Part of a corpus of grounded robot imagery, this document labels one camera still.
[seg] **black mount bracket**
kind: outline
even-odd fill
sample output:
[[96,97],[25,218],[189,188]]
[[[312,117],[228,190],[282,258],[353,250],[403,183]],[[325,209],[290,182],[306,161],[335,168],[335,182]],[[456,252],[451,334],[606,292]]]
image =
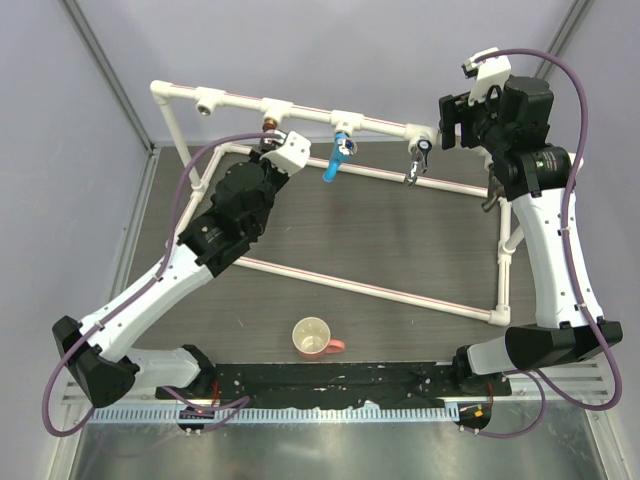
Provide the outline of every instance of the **black mount bracket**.
[[461,388],[454,366],[435,362],[216,364],[215,379],[221,403],[249,396],[250,407],[267,409],[442,407],[443,397],[487,396],[487,382],[494,396],[511,395],[501,375]]

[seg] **gray wall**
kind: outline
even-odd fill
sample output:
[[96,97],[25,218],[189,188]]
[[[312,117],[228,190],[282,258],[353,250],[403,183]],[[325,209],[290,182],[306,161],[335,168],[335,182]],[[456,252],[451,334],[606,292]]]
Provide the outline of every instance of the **gray wall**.
[[[492,46],[546,48],[571,1],[79,3],[152,139],[167,141],[148,90],[154,79],[435,125],[438,97],[469,89],[460,71],[465,58]],[[530,72],[536,61],[514,63]],[[253,112],[221,110],[202,119],[193,104],[180,104],[192,142],[259,126]],[[309,123],[302,129],[332,132]]]
[[[605,315],[624,322],[625,339],[615,348],[624,395],[612,415],[624,424],[621,432],[628,452],[634,452],[627,460],[636,469],[640,450],[639,16],[636,1],[595,2],[564,55],[582,79],[589,99],[586,166],[578,176],[579,230]],[[575,91],[561,71],[554,72],[551,83],[556,94],[552,140],[575,151],[579,127]]]
[[58,3],[3,7],[0,465],[3,478],[42,480],[55,447],[40,420],[58,358],[50,328],[105,300],[145,157]]

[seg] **white comb-like strip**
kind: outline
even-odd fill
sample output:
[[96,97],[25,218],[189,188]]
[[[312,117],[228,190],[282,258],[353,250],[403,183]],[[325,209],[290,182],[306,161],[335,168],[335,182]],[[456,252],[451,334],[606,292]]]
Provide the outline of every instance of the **white comb-like strip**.
[[[118,424],[162,424],[180,420],[182,405],[114,405],[97,410],[92,423]],[[233,410],[217,412],[214,419],[182,419],[183,424],[217,423],[230,415]],[[459,420],[457,403],[447,403],[444,408],[413,408],[382,410],[377,405],[345,410],[298,410],[247,408],[229,424],[298,424],[298,423],[407,423],[407,422],[451,422]]]

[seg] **dark wooden tabletop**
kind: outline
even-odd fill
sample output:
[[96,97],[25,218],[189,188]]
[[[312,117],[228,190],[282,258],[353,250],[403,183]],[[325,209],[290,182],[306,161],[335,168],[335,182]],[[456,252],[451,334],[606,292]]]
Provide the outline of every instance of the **dark wooden tabletop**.
[[[314,145],[314,156],[329,153],[330,145]],[[227,155],[214,180],[242,158]],[[361,143],[354,163],[404,173],[406,144]],[[131,279],[162,255],[181,166],[175,149],[162,150]],[[482,158],[461,150],[434,149],[427,175],[487,183]],[[210,205],[208,196],[199,211]],[[267,230],[248,256],[490,310],[496,303],[499,211],[485,214],[480,203],[477,197],[345,173],[326,184],[321,170],[308,167],[278,194]],[[512,323],[535,323],[524,243],[511,280]],[[327,361],[450,360],[457,347],[504,332],[477,320],[232,266],[174,306],[136,346],[192,343],[218,362],[296,362],[291,330],[307,316],[324,319],[347,344]]]

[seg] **pink mug handle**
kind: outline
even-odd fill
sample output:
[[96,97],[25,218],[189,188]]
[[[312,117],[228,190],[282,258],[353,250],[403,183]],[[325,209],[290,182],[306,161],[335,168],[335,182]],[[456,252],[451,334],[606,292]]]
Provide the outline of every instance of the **pink mug handle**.
[[332,338],[327,346],[327,353],[342,353],[347,348],[343,341]]

